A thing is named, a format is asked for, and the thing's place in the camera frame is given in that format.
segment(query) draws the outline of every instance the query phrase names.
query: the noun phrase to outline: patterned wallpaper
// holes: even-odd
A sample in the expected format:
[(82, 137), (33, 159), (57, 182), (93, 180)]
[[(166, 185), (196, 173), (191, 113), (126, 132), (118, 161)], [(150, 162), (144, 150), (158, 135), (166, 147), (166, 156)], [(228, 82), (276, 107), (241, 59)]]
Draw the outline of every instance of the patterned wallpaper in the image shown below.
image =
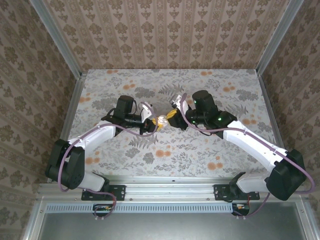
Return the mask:
[(83, 71), (255, 69), (289, 0), (45, 0)]
[[(305, 0), (262, 77), (284, 144), (303, 153), (320, 190), (319, 49), (320, 1)], [(310, 199), (320, 220), (320, 191)]]
[(0, 239), (26, 227), (75, 79), (27, 0), (0, 1)]

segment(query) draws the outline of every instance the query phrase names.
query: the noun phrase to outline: yellow object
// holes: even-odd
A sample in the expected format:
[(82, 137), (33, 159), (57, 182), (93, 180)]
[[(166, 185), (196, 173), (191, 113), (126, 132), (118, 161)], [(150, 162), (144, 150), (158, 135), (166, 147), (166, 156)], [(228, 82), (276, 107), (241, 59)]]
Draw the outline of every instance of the yellow object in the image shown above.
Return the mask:
[[(153, 122), (154, 125), (156, 125), (156, 119), (155, 119), (155, 118), (152, 119), (152, 122)], [(163, 126), (161, 123), (158, 122), (158, 129), (157, 129), (157, 131), (160, 130), (161, 128), (163, 128), (163, 127), (164, 127), (164, 126)]]
[(172, 118), (176, 113), (177, 113), (177, 109), (171, 110), (171, 111), (166, 115), (166, 119)]

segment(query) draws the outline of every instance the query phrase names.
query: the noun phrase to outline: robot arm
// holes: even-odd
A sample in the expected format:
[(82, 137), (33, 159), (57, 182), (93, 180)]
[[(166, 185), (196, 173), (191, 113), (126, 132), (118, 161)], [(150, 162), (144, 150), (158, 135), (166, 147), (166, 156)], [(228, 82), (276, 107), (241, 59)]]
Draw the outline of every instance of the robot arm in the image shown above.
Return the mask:
[[(305, 181), (306, 176), (296, 167), (291, 165), (281, 156), (270, 151), (265, 145), (276, 149), (278, 153), (286, 156), (301, 168), (305, 169), (303, 158), (300, 152), (275, 146), (274, 144), (259, 137), (247, 129), (237, 118), (229, 112), (218, 110), (213, 97), (206, 90), (197, 91), (192, 95), (195, 109), (184, 101), (181, 103), (181, 96), (174, 96), (171, 105), (177, 109), (176, 114), (169, 118), (171, 126), (185, 130), (188, 124), (184, 121), (181, 109), (185, 113), (186, 119), (195, 125), (204, 125), (207, 130), (218, 130), (215, 134), (221, 139), (225, 139), (249, 153), (257, 159), (267, 170), (267, 173), (239, 173), (229, 185), (223, 195), (230, 199), (237, 199), (237, 196), (250, 192), (270, 192), (280, 200), (287, 200), (296, 189)], [(241, 129), (244, 133), (231, 130)]]
[(57, 140), (54, 143), (45, 175), (58, 182), (63, 157), (67, 149), (74, 144), (67, 156), (69, 157), (68, 162), (63, 165), (61, 184), (69, 189), (83, 188), (95, 192), (108, 192), (109, 180), (98, 174), (85, 171), (85, 159), (99, 145), (117, 136), (122, 131), (121, 128), (116, 126), (125, 129), (139, 128), (140, 135), (155, 130), (156, 125), (149, 119), (152, 113), (148, 107), (143, 105), (140, 115), (130, 113), (134, 102), (135, 100), (132, 97), (122, 95), (113, 109), (113, 115), (107, 114), (96, 126), (80, 136), (67, 141)]

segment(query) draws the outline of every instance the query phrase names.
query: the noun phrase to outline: floral tablecloth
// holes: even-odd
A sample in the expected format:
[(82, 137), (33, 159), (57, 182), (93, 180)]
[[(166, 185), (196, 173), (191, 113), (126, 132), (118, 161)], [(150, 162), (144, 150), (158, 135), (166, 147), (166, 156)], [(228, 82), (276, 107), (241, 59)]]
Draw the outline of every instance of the floral tablecloth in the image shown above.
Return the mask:
[[(174, 94), (207, 90), (219, 109), (237, 116), (268, 141), (274, 134), (254, 69), (119, 69), (90, 70), (76, 110), (70, 137), (86, 132), (116, 106), (120, 95), (153, 105), (158, 115), (172, 110)], [(148, 138), (122, 132), (87, 153), (86, 169), (104, 175), (233, 177), (261, 172), (256, 159), (219, 137), (171, 126)]]

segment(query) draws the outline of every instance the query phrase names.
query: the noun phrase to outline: cable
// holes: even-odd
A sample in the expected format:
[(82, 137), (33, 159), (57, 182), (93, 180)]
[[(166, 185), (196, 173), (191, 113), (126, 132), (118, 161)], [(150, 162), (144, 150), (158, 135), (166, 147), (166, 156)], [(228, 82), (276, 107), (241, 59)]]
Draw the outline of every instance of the cable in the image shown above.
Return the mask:
[[(111, 208), (111, 210), (107, 213), (107, 215), (104, 216), (104, 218), (109, 217), (110, 214), (115, 210), (116, 205), (117, 205), (117, 198), (116, 198), (116, 196), (113, 195), (112, 193), (106, 192), (106, 191), (105, 191), (105, 192), (103, 192), (103, 191), (93, 191), (93, 190), (91, 190), (91, 189), (84, 189), (84, 188), (81, 188), (81, 189), (83, 189), (83, 190), (85, 190), (85, 191), (88, 191), (88, 192), (90, 192), (90, 193), (93, 193), (93, 194), (109, 195), (109, 196), (112, 197), (112, 200), (113, 200), (112, 208)], [(98, 218), (98, 216), (97, 216), (97, 209), (102, 208), (102, 207), (103, 207), (103, 206), (97, 206), (97, 207), (94, 209), (93, 215), (94, 215), (96, 218)]]
[(242, 217), (243, 219), (252, 217), (252, 216), (256, 215), (262, 209), (262, 207), (266, 204), (266, 202), (267, 202), (269, 197), (270, 197), (270, 192), (268, 192), (268, 194), (265, 197), (265, 199), (263, 200), (262, 204), (253, 213), (250, 213), (250, 214), (248, 214), (246, 216), (242, 215), (240, 212), (235, 211), (235, 210), (233, 210), (233, 212), (238, 214), (239, 217)]
[(207, 112), (203, 113), (203, 118), (204, 118), (204, 123), (209, 126), (208, 122), (207, 122), (207, 118), (206, 118)]
[(248, 193), (248, 201), (246, 202), (246, 204), (249, 206), (249, 208), (250, 208), (250, 195), (249, 195), (249, 193)]
[[(184, 93), (181, 97), (180, 100), (180, 106), (183, 105), (183, 102), (186, 100), (187, 98), (187, 94)], [(260, 140), (258, 137), (256, 137), (255, 135), (251, 134), (250, 132), (245, 132), (245, 130), (240, 129), (240, 128), (235, 128), (235, 127), (225, 127), (225, 128), (218, 128), (218, 129), (201, 129), (199, 130), (198, 128), (196, 128), (195, 126), (193, 126), (186, 118), (186, 115), (184, 113), (184, 109), (183, 107), (181, 107), (181, 115), (184, 119), (184, 121), (188, 124), (189, 127), (201, 131), (201, 132), (205, 132), (205, 133), (216, 133), (216, 132), (220, 132), (220, 131), (226, 131), (226, 130), (231, 130), (231, 131), (238, 131), (241, 133), (245, 133), (246, 135), (250, 136), (251, 138), (253, 138), (254, 140), (256, 140), (257, 142), (261, 143), (263, 146), (265, 146), (266, 148), (268, 148), (270, 151), (274, 152), (275, 154), (277, 154), (278, 156), (282, 157), (284, 160), (286, 160), (287, 162), (289, 162), (291, 165), (295, 166), (299, 171), (301, 171), (311, 182), (311, 187), (309, 190), (306, 191), (296, 191), (296, 194), (310, 194), (312, 192), (315, 191), (316, 189), (316, 184), (315, 181), (313, 180), (313, 178), (310, 176), (309, 173), (306, 172), (306, 170), (304, 170), (302, 167), (300, 167), (298, 164), (296, 164), (295, 162), (293, 162), (291, 159), (289, 159), (287, 156), (283, 155), (281, 152), (278, 152), (275, 148), (273, 148), (272, 146), (269, 146), (268, 144), (266, 144), (265, 142), (263, 142), (262, 140)]]
[(133, 113), (133, 114), (136, 114), (137, 108), (138, 108), (138, 106), (137, 106), (137, 101), (133, 99), (133, 102), (134, 102), (134, 105), (135, 105), (135, 110), (134, 110), (134, 113)]
[(106, 114), (107, 116), (109, 116), (116, 108), (112, 108), (110, 111), (108, 111), (108, 113)]
[(204, 132), (200, 131), (201, 128), (199, 128), (197, 125), (195, 125), (195, 127), (196, 127), (197, 129), (199, 129), (199, 132), (200, 132), (201, 134), (203, 134), (203, 135), (205, 135), (205, 136), (207, 136), (207, 137), (210, 137), (210, 136), (212, 135), (212, 133), (210, 133), (210, 134), (205, 134)]
[(59, 189), (61, 190), (61, 192), (67, 192), (69, 190), (69, 188), (66, 188), (66, 189), (63, 189), (62, 187), (62, 184), (61, 184), (61, 175), (62, 175), (62, 170), (64, 168), (64, 164), (65, 164), (65, 161), (66, 161), (66, 158), (69, 154), (69, 152), (71, 151), (71, 149), (77, 144), (79, 143), (80, 141), (82, 141), (83, 139), (85, 139), (87, 136), (89, 136), (90, 134), (94, 133), (95, 131), (99, 130), (100, 128), (104, 128), (104, 127), (109, 127), (109, 126), (113, 126), (113, 127), (116, 127), (116, 128), (119, 128), (119, 129), (122, 129), (130, 134), (133, 134), (135, 136), (138, 136), (138, 137), (150, 137), (152, 136), (156, 131), (157, 131), (157, 128), (158, 128), (158, 118), (155, 114), (155, 112), (152, 110), (151, 107), (149, 107), (146, 103), (144, 102), (141, 102), (141, 104), (145, 105), (149, 111), (151, 112), (152, 116), (155, 118), (155, 128), (153, 130), (153, 132), (149, 133), (149, 134), (146, 134), (146, 135), (140, 135), (138, 133), (135, 133), (133, 131), (130, 131), (129, 129), (126, 129), (124, 128), (123, 126), (119, 126), (119, 125), (116, 125), (116, 124), (113, 124), (113, 123), (105, 123), (105, 124), (102, 124), (100, 126), (97, 126), (91, 130), (89, 130), (88, 132), (86, 132), (84, 135), (81, 136), (81, 138), (78, 138), (77, 140), (74, 141), (74, 143), (72, 143), (65, 151), (63, 157), (62, 157), (62, 160), (61, 160), (61, 164), (60, 164), (60, 168), (59, 168), (59, 172), (58, 172), (58, 186), (59, 186)]

